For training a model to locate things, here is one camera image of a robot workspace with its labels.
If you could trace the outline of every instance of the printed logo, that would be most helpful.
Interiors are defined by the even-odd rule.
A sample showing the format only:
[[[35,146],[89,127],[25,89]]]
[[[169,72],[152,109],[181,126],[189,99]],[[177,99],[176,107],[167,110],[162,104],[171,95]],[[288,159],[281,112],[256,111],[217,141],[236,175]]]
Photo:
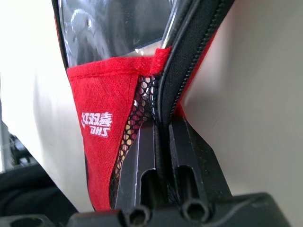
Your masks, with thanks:
[[[107,137],[112,124],[112,114],[105,113],[82,113],[81,124],[83,128],[89,126],[92,135]]]

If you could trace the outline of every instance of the white wall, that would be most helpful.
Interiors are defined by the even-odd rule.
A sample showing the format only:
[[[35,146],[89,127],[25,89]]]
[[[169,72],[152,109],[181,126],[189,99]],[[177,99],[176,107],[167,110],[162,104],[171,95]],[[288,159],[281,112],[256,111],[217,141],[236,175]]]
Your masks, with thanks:
[[[0,0],[2,119],[81,212],[83,141],[50,0]]]
[[[303,225],[303,1],[236,0],[221,89],[205,72],[184,102],[233,194],[269,192]]]

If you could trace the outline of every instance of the zipper teeth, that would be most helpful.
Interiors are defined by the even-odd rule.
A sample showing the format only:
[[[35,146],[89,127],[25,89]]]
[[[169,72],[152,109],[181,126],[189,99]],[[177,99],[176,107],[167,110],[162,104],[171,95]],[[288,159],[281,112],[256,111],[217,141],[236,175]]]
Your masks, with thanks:
[[[216,9],[216,13],[214,14],[214,16],[212,18],[212,22],[208,26],[207,31],[205,32],[205,34],[203,35],[202,42],[200,43],[200,45],[199,45],[199,47],[197,49],[197,52],[194,55],[194,57],[193,57],[193,59],[192,59],[192,61],[190,63],[189,68],[187,69],[186,75],[185,75],[185,77],[183,79],[183,82],[182,82],[182,84],[180,86],[180,89],[179,89],[179,91],[177,93],[176,99],[175,99],[175,101],[174,101],[174,103],[173,103],[173,105],[171,107],[171,111],[170,111],[170,115],[169,115],[169,120],[171,120],[171,117],[174,114],[175,108],[176,108],[176,106],[178,104],[178,101],[179,101],[179,99],[181,97],[181,94],[182,94],[182,92],[183,92],[183,90],[184,90],[184,88],[185,88],[185,86],[187,84],[187,81],[188,81],[189,77],[191,76],[191,74],[192,74],[192,72],[193,72],[193,70],[194,70],[197,62],[199,61],[203,50],[205,49],[208,41],[211,39],[212,34],[215,32],[215,28],[216,28],[216,25],[217,25],[217,19],[218,19],[219,15],[222,12],[222,8],[224,8],[224,6],[225,6],[224,1],[225,0],[221,0],[220,1],[219,5],[218,5],[218,7]]]

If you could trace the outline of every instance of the black fabric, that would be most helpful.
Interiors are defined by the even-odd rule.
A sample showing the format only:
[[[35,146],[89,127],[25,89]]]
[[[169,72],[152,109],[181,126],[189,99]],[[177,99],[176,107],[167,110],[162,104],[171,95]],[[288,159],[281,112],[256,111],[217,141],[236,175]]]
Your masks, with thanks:
[[[64,37],[63,37],[63,34],[62,34],[61,24],[60,24],[58,0],[52,0],[52,4],[53,4],[53,12],[55,14],[55,21],[56,21],[56,26],[57,26],[57,34],[58,34],[58,39],[59,39],[61,56],[62,56],[62,60],[63,60],[65,70],[67,70],[68,69],[68,61],[67,61],[66,50],[65,50],[65,45],[64,45]]]
[[[187,82],[185,77],[191,74],[198,62],[203,49],[209,42],[234,0],[201,0],[192,17],[187,17],[180,29],[180,34],[173,44],[171,55],[168,59],[157,96],[157,109],[159,125],[163,132],[168,135],[168,126],[171,114],[180,98],[179,90]]]
[[[76,212],[40,165],[0,174],[0,217],[44,214],[61,227]]]

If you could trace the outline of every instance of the mesh pocket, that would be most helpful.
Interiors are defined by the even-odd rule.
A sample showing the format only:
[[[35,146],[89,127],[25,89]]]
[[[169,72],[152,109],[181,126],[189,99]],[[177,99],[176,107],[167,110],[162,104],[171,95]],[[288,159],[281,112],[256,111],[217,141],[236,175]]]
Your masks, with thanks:
[[[118,185],[120,180],[122,163],[128,153],[133,141],[136,139],[139,128],[144,121],[152,119],[151,109],[151,92],[154,89],[154,77],[140,77],[136,93],[134,97],[134,104],[122,136],[121,145],[119,147],[117,159],[111,174],[109,183],[109,201],[113,209],[116,204],[116,197]]]

